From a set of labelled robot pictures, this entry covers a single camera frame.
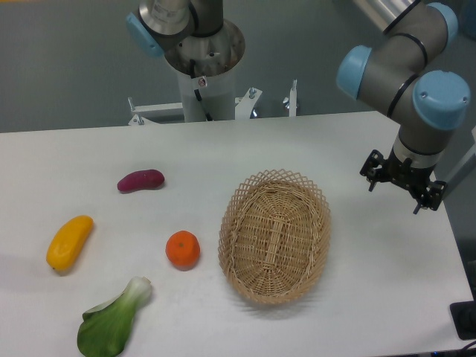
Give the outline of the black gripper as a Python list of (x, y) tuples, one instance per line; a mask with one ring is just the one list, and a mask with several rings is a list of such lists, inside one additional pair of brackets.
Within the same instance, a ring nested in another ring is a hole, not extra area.
[(390, 182), (405, 190), (412, 190), (412, 197), (416, 200), (413, 214), (418, 214), (420, 210), (438, 210), (446, 192), (447, 183), (439, 180), (430, 181), (434, 165), (416, 168), (411, 166), (412, 163), (409, 158), (400, 161), (395, 155), (389, 155), (384, 162), (383, 154), (373, 149), (363, 163), (359, 174), (369, 183), (369, 192), (372, 192), (380, 182)]

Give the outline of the robot base joint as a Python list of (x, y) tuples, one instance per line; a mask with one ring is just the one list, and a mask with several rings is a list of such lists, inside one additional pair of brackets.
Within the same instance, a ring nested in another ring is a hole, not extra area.
[(242, 60), (242, 31), (225, 19), (220, 0), (140, 1), (126, 28), (149, 57), (164, 57), (192, 78), (231, 71)]

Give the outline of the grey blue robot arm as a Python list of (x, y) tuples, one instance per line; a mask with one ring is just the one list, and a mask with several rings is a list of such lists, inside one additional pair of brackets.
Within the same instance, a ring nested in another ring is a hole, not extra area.
[(459, 24), (439, 2), (357, 1), (387, 37), (380, 48), (354, 47), (341, 62), (336, 84), (399, 124), (389, 156), (373, 150), (360, 174), (371, 187), (390, 182), (416, 201), (415, 211), (437, 210), (447, 184), (431, 174), (466, 117), (471, 92), (449, 71), (426, 71), (451, 44)]

